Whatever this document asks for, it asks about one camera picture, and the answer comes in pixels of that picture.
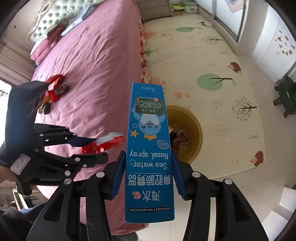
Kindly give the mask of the left hand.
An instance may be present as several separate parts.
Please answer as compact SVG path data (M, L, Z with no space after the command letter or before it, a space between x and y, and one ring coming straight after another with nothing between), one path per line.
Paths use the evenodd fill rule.
M6 168L4 166L0 166L0 183L4 181L16 182L17 177L14 172L10 170L10 168Z

